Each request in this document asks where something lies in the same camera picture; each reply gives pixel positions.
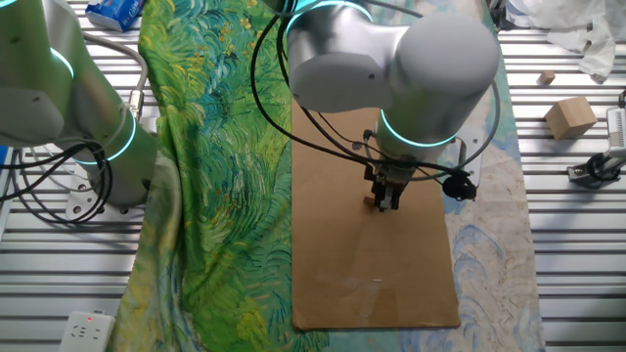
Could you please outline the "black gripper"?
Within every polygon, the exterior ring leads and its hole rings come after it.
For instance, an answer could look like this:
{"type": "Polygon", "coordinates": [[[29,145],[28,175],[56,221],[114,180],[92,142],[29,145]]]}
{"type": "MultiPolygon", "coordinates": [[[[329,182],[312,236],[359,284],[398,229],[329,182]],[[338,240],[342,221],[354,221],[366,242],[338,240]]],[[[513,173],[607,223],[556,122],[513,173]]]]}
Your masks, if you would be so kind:
{"type": "Polygon", "coordinates": [[[374,206],[378,210],[386,210],[388,205],[389,209],[397,210],[402,192],[411,182],[414,174],[414,167],[386,164],[367,166],[364,179],[373,183],[374,206]]]}

